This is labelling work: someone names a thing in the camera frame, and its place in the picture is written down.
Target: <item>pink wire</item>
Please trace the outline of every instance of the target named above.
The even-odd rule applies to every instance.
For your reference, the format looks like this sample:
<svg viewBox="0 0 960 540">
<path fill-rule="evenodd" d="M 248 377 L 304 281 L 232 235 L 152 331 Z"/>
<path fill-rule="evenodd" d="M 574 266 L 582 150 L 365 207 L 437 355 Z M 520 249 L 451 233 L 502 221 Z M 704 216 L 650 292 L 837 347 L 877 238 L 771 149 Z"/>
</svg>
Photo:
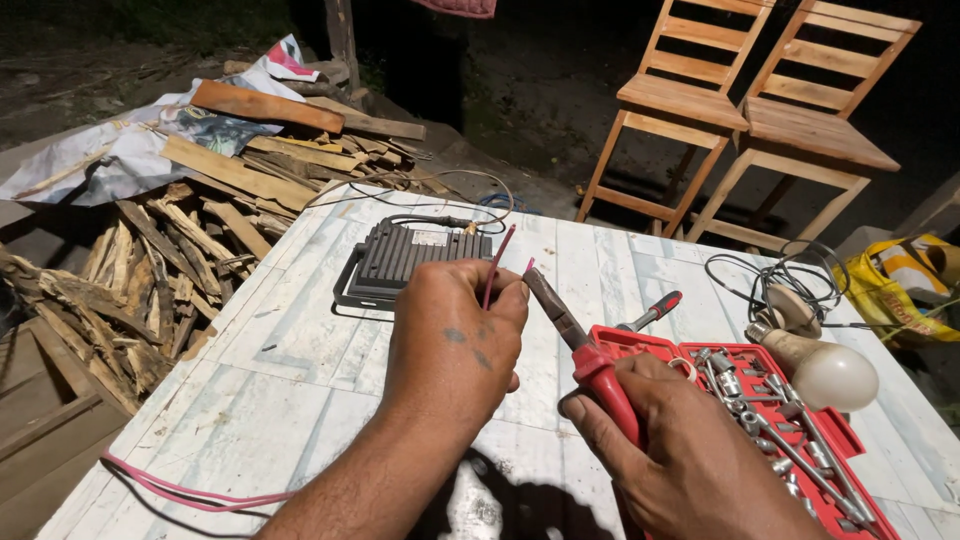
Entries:
<svg viewBox="0 0 960 540">
<path fill-rule="evenodd" d="M 516 231 L 516 224 L 511 225 L 510 229 L 507 230 L 507 235 L 503 237 L 503 243 L 500 244 L 500 249 L 496 251 L 496 257 L 493 258 L 490 272 L 487 272 L 487 290 L 483 293 L 484 311 L 490 310 L 490 290 L 493 288 L 493 277 L 496 276 L 496 265 L 500 263 L 500 258 L 503 257 L 503 250 L 506 249 L 507 242 L 509 242 L 510 237 L 514 235 L 514 231 Z"/>
<path fill-rule="evenodd" d="M 198 510 L 204 510 L 207 512 L 231 512 L 233 510 L 242 510 L 244 508 L 254 508 L 257 506 L 263 506 L 266 504 L 279 503 L 281 501 L 286 501 L 296 494 L 296 491 L 287 491 L 284 493 L 274 493 L 272 495 L 260 495 L 256 497 L 246 497 L 246 498 L 236 498 L 229 497 L 227 495 L 220 495 L 217 493 L 209 493 L 206 491 L 199 491 L 196 489 L 190 489 L 188 487 L 182 487 L 174 483 L 168 482 L 164 479 L 159 479 L 150 473 L 137 469 L 131 464 L 127 463 L 123 459 L 120 459 L 116 455 L 111 454 L 109 451 L 104 450 L 102 454 L 103 458 L 107 459 L 111 463 L 115 464 L 117 467 L 120 467 L 124 472 L 126 472 L 130 477 L 136 481 L 136 483 L 142 485 L 151 493 L 154 493 L 158 497 L 166 499 L 168 501 L 173 501 L 174 503 L 180 503 L 184 506 L 189 506 L 191 508 L 196 508 Z M 156 487 L 155 484 L 161 485 L 168 489 L 177 490 L 182 493 L 189 495 L 196 495 L 198 497 L 207 497 L 210 499 L 219 499 L 221 501 L 227 501 L 229 503 L 239 503 L 239 504 L 228 504 L 224 506 L 211 506 L 209 504 L 197 503 L 194 501 L 189 501 L 182 497 L 177 497 L 176 495 L 171 495 L 166 491 L 163 491 L 159 487 Z"/>
</svg>

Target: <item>hand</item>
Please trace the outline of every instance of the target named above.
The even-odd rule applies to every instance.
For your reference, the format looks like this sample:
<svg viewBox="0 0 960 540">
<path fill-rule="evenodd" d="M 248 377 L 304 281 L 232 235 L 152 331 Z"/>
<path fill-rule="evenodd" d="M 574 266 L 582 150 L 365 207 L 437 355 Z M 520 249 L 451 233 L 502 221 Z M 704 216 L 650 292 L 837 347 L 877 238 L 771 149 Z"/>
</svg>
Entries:
<svg viewBox="0 0 960 540">
<path fill-rule="evenodd" d="M 478 297 L 490 267 L 462 259 L 414 270 L 396 297 L 381 408 L 439 416 L 475 435 L 504 395 L 519 387 L 513 370 L 530 289 L 517 274 L 498 268 L 491 307 L 484 311 Z"/>
<path fill-rule="evenodd" d="M 616 377 L 646 420 L 646 454 L 590 398 L 571 395 L 563 411 L 655 538 L 830 538 L 716 399 L 650 354 L 620 358 Z"/>
</svg>

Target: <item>pink cloth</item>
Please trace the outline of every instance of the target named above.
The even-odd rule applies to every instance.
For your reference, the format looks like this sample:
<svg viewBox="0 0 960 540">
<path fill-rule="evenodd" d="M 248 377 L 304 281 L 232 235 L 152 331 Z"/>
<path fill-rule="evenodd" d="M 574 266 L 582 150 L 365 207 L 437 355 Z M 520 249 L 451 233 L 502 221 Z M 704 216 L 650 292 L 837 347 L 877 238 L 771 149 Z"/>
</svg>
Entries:
<svg viewBox="0 0 960 540">
<path fill-rule="evenodd" d="M 435 12 L 462 17 L 492 19 L 496 0 L 413 0 Z"/>
</svg>

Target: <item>wooden crate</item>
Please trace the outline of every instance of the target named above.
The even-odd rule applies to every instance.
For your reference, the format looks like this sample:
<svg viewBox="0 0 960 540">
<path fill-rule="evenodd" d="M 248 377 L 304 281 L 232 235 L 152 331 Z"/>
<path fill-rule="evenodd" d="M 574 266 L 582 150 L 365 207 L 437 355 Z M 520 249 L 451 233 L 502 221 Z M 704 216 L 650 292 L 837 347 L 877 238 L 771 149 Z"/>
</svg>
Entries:
<svg viewBox="0 0 960 540">
<path fill-rule="evenodd" d="M 46 321 L 0 341 L 0 540 L 33 537 L 130 418 Z"/>
</svg>

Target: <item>white table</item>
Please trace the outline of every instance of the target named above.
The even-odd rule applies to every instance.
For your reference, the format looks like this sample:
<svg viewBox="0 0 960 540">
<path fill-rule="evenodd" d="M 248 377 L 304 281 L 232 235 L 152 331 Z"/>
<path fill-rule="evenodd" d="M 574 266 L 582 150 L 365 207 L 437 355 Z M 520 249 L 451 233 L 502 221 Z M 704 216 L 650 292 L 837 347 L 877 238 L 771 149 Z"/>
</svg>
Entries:
<svg viewBox="0 0 960 540">
<path fill-rule="evenodd" d="M 326 200 L 356 195 L 341 189 Z M 409 193 L 383 197 L 398 204 L 437 203 L 414 213 L 482 215 Z M 171 372 L 111 451 L 164 479 L 240 497 L 297 488 L 316 476 L 376 408 L 393 329 L 389 322 L 332 314 L 333 283 L 373 224 L 410 210 L 367 199 L 305 212 L 217 317 L 219 334 L 196 359 Z M 648 332 L 675 343 L 744 341 L 745 303 L 703 270 L 704 260 L 723 250 L 532 215 L 512 214 L 507 224 L 514 223 L 517 231 L 501 265 L 521 271 L 536 257 L 583 324 L 633 319 L 664 293 L 680 289 L 683 301 Z M 501 238 L 494 237 L 494 249 Z M 727 283 L 749 290 L 735 267 L 718 270 Z M 862 320 L 846 300 L 830 317 Z M 852 416 L 868 452 L 851 463 L 867 490 L 903 540 L 960 539 L 960 441 L 872 333 L 825 331 L 824 339 L 860 351 L 880 375 L 876 402 Z M 486 463 L 477 454 L 458 470 L 447 506 L 452 537 L 497 538 L 504 515 L 508 528 L 518 518 L 543 518 L 541 530 L 558 528 L 566 538 L 622 537 L 606 473 L 556 413 L 558 398 L 574 387 L 573 363 L 536 303 L 516 371 L 519 391 L 506 398 L 473 445 Z M 478 476 L 485 469 L 483 480 L 507 501 L 508 512 Z M 256 518 L 208 514 L 142 492 L 169 515 L 206 530 L 250 533 L 260 525 Z M 517 502 L 533 502 L 533 516 L 517 511 Z M 594 521 L 607 532 L 590 531 Z M 155 518 L 99 464 L 38 537 L 202 538 Z"/>
</svg>

